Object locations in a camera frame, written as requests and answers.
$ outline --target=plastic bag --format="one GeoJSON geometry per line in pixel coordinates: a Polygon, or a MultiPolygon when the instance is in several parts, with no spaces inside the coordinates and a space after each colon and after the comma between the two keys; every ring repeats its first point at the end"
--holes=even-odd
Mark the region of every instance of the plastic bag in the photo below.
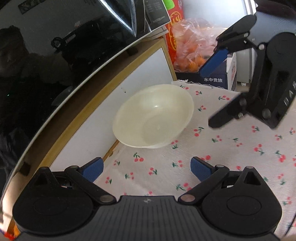
{"type": "Polygon", "coordinates": [[[180,72],[197,72],[213,54],[216,37],[225,29],[214,28],[203,18],[183,19],[172,26],[177,51],[174,68],[180,72]]]}

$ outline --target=blue gripper pad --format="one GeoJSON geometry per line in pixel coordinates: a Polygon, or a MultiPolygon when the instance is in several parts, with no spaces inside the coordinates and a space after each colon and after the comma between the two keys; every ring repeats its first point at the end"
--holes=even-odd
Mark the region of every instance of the blue gripper pad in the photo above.
{"type": "Polygon", "coordinates": [[[104,161],[100,157],[96,157],[81,167],[82,176],[90,182],[94,182],[104,170],[104,161]]]}
{"type": "Polygon", "coordinates": [[[228,53],[227,49],[221,49],[215,52],[199,70],[200,76],[210,76],[210,74],[227,59],[228,53]]]}
{"type": "Polygon", "coordinates": [[[202,182],[213,174],[215,168],[207,162],[199,159],[198,157],[192,157],[190,162],[191,172],[202,182]]]}

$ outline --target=white panel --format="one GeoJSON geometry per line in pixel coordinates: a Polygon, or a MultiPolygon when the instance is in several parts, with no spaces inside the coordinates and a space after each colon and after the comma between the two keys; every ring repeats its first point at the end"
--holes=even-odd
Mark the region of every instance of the white panel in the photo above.
{"type": "Polygon", "coordinates": [[[250,79],[250,49],[237,52],[237,81],[249,83],[250,79]]]}
{"type": "Polygon", "coordinates": [[[172,81],[173,78],[161,48],[132,72],[100,104],[70,139],[50,169],[62,171],[71,165],[82,166],[97,156],[103,157],[116,141],[112,132],[112,123],[120,106],[143,88],[169,84],[172,81]]]}

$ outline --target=cardboard box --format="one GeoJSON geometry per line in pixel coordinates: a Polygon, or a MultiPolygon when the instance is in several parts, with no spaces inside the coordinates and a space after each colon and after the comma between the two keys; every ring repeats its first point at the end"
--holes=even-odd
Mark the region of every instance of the cardboard box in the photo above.
{"type": "Polygon", "coordinates": [[[175,23],[181,21],[184,17],[181,0],[173,0],[173,1],[175,4],[175,7],[168,10],[168,14],[170,16],[171,22],[166,25],[166,28],[168,29],[168,34],[165,35],[167,46],[168,46],[168,52],[170,54],[170,59],[172,63],[175,62],[176,49],[177,49],[176,40],[172,33],[172,26],[175,23]]]}
{"type": "Polygon", "coordinates": [[[235,90],[237,85],[237,56],[233,53],[229,56],[215,71],[208,77],[202,78],[197,73],[176,72],[179,80],[188,80],[188,82],[200,83],[203,85],[212,85],[222,87],[228,90],[235,90]]]}

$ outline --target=red box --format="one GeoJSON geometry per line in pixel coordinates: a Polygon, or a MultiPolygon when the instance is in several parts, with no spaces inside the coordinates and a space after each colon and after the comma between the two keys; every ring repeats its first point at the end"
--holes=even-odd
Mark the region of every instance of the red box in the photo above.
{"type": "Polygon", "coordinates": [[[176,40],[172,33],[172,25],[181,21],[184,17],[181,0],[173,0],[173,1],[175,3],[175,7],[173,9],[168,10],[168,14],[170,16],[171,22],[166,25],[166,28],[168,29],[168,34],[165,35],[166,42],[168,45],[168,52],[170,54],[170,59],[172,63],[175,62],[175,56],[176,56],[176,40]]]}

